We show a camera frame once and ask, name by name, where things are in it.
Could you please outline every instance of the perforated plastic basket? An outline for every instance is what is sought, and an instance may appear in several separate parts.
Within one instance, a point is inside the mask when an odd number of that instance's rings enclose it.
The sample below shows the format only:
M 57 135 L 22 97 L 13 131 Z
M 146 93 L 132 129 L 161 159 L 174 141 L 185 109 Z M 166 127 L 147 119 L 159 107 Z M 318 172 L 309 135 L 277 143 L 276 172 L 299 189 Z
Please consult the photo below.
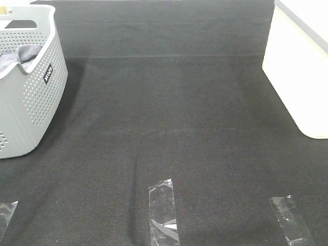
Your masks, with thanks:
M 12 63 L 0 73 L 0 159 L 32 151 L 43 137 L 63 94 L 67 69 L 49 5 L 11 7 L 0 20 L 32 20 L 36 28 L 0 30 L 1 54 L 17 45 L 44 45 L 25 71 Z

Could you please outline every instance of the transparent adhesive tape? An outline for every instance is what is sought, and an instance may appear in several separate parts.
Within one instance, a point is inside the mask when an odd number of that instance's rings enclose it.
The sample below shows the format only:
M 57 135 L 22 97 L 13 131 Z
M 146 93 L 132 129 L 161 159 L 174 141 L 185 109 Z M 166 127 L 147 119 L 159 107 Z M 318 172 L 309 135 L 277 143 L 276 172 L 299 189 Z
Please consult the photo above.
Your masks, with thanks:
M 291 196 L 270 200 L 289 246 L 315 246 L 314 240 Z
M 151 246 L 180 246 L 171 179 L 149 187 Z
M 0 242 L 3 239 L 12 215 L 15 212 L 18 201 L 13 203 L 0 202 Z

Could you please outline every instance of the black felt surface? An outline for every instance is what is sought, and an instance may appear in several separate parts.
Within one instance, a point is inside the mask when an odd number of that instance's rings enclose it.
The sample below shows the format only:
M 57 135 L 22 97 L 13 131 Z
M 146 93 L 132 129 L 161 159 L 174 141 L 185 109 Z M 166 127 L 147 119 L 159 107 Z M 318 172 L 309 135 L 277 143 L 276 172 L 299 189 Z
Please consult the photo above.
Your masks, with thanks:
M 181 246 L 287 245 L 268 199 L 289 194 L 325 245 L 328 142 L 261 69 L 273 1 L 42 3 L 69 77 L 38 148 L 0 160 L 3 245 L 150 245 L 171 177 Z

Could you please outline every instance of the basket logo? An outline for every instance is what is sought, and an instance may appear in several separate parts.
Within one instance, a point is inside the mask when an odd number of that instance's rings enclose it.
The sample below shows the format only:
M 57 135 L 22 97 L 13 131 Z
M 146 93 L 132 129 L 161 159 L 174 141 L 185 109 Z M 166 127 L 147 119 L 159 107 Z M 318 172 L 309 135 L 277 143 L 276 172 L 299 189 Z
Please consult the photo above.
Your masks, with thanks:
M 53 71 L 53 68 L 52 68 L 51 63 L 50 63 L 45 75 L 43 76 L 43 80 L 45 81 L 46 84 L 50 80 L 50 76 L 52 74 L 52 71 Z

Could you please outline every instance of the white plastic container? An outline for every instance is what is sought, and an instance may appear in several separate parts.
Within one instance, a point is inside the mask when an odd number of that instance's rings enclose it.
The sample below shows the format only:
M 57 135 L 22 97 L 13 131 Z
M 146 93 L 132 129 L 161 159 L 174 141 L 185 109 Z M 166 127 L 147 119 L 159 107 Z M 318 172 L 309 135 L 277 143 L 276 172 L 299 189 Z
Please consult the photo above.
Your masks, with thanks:
M 301 132 L 328 138 L 328 1 L 275 5 L 263 70 Z
M 48 5 L 7 8 L 1 20 L 32 20 L 36 28 L 0 30 L 0 52 L 17 45 L 44 45 L 25 71 L 20 63 L 0 73 L 0 159 L 32 151 L 43 137 L 63 94 L 67 69 L 57 34 L 54 12 Z

